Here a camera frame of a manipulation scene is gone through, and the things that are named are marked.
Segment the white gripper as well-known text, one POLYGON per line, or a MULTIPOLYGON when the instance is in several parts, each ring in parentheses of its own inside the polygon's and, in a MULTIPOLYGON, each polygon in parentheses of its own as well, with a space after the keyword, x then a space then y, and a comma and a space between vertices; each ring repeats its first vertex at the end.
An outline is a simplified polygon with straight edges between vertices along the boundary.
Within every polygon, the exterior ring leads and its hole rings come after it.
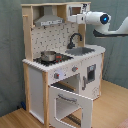
POLYGON ((68 20, 70 22, 74 22, 77 24, 84 24, 85 23, 85 15, 84 14, 71 15, 68 17, 68 20))

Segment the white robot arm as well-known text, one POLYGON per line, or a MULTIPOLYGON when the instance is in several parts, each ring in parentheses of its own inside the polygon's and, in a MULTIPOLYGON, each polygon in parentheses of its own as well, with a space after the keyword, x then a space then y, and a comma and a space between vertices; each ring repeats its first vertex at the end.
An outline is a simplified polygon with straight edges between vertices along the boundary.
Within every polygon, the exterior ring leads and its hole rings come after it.
POLYGON ((71 15, 67 20, 77 24, 94 25, 93 34, 95 37, 128 36, 128 17, 124 19, 121 26, 115 31, 109 30, 111 16, 104 12, 83 12, 82 14, 71 15))

